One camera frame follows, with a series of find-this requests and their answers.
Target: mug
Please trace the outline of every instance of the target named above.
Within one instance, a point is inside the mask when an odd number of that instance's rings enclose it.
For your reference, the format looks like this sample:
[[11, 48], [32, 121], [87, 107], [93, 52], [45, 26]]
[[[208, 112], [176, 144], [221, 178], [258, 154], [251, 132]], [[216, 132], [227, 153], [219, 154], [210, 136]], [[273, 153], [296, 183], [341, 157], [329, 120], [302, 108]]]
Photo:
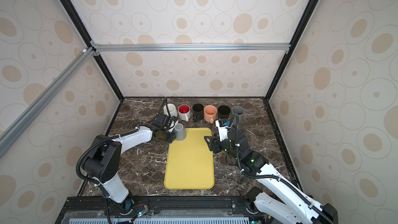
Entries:
[[203, 105], [195, 104], [192, 106], [193, 121], [201, 121], [203, 119]]
[[188, 105], [181, 105], [178, 107], [178, 116], [180, 119], [188, 122], [191, 117], [191, 108]]
[[[234, 106], [234, 107], [232, 107], [232, 115], [234, 115], [235, 113], [238, 114], [239, 124], [241, 124], [242, 123], [243, 114], [245, 113], [245, 109], [243, 109], [243, 107], [240, 107], [240, 106]], [[236, 118], [234, 118], [232, 123], [236, 124]]]
[[205, 112], [205, 121], [211, 124], [214, 123], [217, 118], [217, 108], [215, 106], [208, 105], [203, 109], [203, 111]]
[[229, 106], [223, 105], [218, 107], [218, 119], [223, 119], [223, 118], [228, 119], [230, 113], [231, 113], [231, 108]]
[[177, 141], [183, 141], [187, 137], [185, 127], [180, 123], [176, 124], [176, 127], [174, 127], [174, 131], [176, 132]]
[[[167, 104], [167, 106], [168, 106], [169, 112], [170, 112], [170, 114], [171, 114], [170, 117], [177, 117], [177, 116], [178, 116], [178, 113], [177, 113], [176, 106], [173, 105], [173, 104]], [[166, 106], [163, 107], [163, 113], [164, 113], [165, 115], [169, 116], [169, 114], [167, 113], [167, 108], [166, 108]]]

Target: brown marble surface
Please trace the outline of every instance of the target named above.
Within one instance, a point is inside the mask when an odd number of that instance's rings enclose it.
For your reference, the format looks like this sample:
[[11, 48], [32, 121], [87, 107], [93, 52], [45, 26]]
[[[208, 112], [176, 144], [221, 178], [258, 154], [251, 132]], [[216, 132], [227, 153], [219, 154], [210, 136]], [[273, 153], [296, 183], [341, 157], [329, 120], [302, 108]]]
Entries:
[[[158, 111], [161, 103], [161, 98], [125, 99], [109, 134], [121, 134], [132, 130], [141, 123], [147, 122]], [[243, 107], [245, 114], [241, 122], [241, 128], [245, 129], [251, 149], [261, 153], [283, 176], [289, 179], [285, 163], [261, 99], [169, 98], [168, 103], [173, 103], [176, 107], [182, 104], [192, 107], [195, 103], [214, 105], [216, 107], [220, 105], [227, 105], [229, 107], [238, 105]], [[182, 122], [182, 124], [187, 128], [208, 127], [212, 132], [217, 131], [214, 124], [210, 124], [205, 120], [194, 123], [192, 118], [190, 118], [189, 122]], [[220, 196], [239, 195], [239, 191], [244, 195], [253, 186], [270, 193], [265, 186], [256, 180], [242, 176], [237, 167], [228, 165], [225, 162], [225, 152], [214, 155], [214, 187], [206, 190], [168, 190], [163, 185], [168, 146], [169, 144], [162, 140], [152, 140], [133, 147], [122, 154], [119, 165], [119, 176], [133, 195]], [[98, 195], [101, 195], [99, 188], [94, 188], [92, 183], [87, 183], [82, 196]]]

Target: gray mug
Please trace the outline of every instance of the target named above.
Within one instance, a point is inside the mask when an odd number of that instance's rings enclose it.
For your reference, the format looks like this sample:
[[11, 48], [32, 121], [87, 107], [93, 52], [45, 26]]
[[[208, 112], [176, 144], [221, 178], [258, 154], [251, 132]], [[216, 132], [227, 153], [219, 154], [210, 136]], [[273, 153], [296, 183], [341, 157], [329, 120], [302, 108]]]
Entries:
[[177, 141], [182, 141], [187, 137], [185, 127], [181, 123], [176, 124], [176, 127], [174, 127], [174, 131], [176, 132]]
[[[243, 109], [243, 107], [240, 107], [240, 106], [234, 106], [234, 107], [232, 107], [232, 115], [234, 115], [235, 113], [238, 114], [239, 124], [241, 124], [242, 123], [243, 114], [245, 113], [245, 109]], [[232, 121], [232, 123], [236, 124], [236, 119], [235, 118]]]

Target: yellow tray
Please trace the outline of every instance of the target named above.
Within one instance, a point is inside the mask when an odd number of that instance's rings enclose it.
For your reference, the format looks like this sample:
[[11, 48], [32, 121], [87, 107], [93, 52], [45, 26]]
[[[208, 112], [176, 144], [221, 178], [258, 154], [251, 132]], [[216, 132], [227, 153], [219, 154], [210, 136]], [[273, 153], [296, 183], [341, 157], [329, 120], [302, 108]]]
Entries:
[[186, 128], [183, 141], [169, 145], [164, 186], [167, 189], [211, 189], [214, 186], [213, 152], [204, 136], [209, 128]]

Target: patterned wallpaper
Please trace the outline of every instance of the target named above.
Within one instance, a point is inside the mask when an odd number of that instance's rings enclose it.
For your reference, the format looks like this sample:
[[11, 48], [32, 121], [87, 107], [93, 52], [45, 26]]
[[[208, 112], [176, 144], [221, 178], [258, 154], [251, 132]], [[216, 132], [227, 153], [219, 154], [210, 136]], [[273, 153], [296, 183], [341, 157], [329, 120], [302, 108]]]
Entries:
[[74, 0], [100, 44], [290, 42], [308, 0]]
[[397, 14], [322, 0], [270, 101], [305, 191], [339, 223], [398, 219]]
[[263, 96], [284, 50], [103, 52], [123, 95]]
[[53, 224], [79, 190], [75, 165], [119, 103], [90, 58], [0, 159], [0, 223]]
[[57, 0], [0, 0], [0, 134], [85, 47]]

